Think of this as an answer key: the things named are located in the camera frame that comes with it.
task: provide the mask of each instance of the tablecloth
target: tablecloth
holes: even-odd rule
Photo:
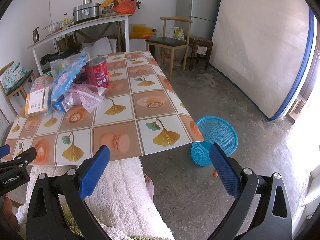
[[[110,160],[161,152],[203,141],[194,120],[149,51],[105,55],[109,87],[104,100],[88,113],[74,106],[66,113],[25,116],[14,121],[6,144],[12,160],[34,147],[32,164],[80,165],[101,145]]]

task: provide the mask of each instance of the cardboard box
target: cardboard box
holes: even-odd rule
[[[46,113],[49,109],[50,87],[40,89],[27,95],[24,114],[33,115],[39,112]]]
[[[61,95],[57,101],[53,101],[52,106],[53,108],[64,112],[67,112],[70,109],[70,106],[67,104],[63,95]]]

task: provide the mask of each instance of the concrete floor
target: concrete floor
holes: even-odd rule
[[[168,68],[162,67],[165,74]],[[315,144],[304,125],[292,126],[284,118],[267,121],[259,110],[226,78],[213,68],[203,71],[204,61],[194,71],[173,70],[171,84],[194,120],[213,115],[225,119],[237,132],[239,144],[232,154],[242,167],[270,176],[279,172],[289,196],[294,217],[308,190],[310,161],[320,163]],[[197,166],[190,157],[191,144],[141,157],[144,172],[155,185],[154,203],[176,239],[206,239],[227,213],[233,197],[228,196],[213,167]],[[26,184],[9,197],[24,203]],[[259,197],[254,199],[253,207]],[[254,215],[250,210],[240,229],[244,232]]]

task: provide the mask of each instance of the blue plastic basket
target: blue plastic basket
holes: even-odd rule
[[[192,143],[191,158],[200,166],[210,166],[209,158],[210,146],[219,144],[221,149],[228,156],[232,154],[238,146],[238,136],[233,127],[225,120],[215,116],[205,116],[196,122],[202,136],[203,142]]]

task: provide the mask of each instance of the screw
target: screw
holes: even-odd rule
[[[281,178],[281,175],[279,173],[277,173],[277,172],[275,174],[273,174],[273,176],[275,176],[276,179],[280,179]]]
[[[75,169],[70,169],[70,170],[67,171],[67,174],[70,175],[70,176],[74,175],[75,173],[76,173]]]
[[[247,174],[247,175],[251,175],[252,174],[252,170],[249,169],[249,168],[245,168],[244,169],[244,173]]]
[[[44,179],[45,178],[45,173],[41,173],[39,176],[38,176],[39,179]]]

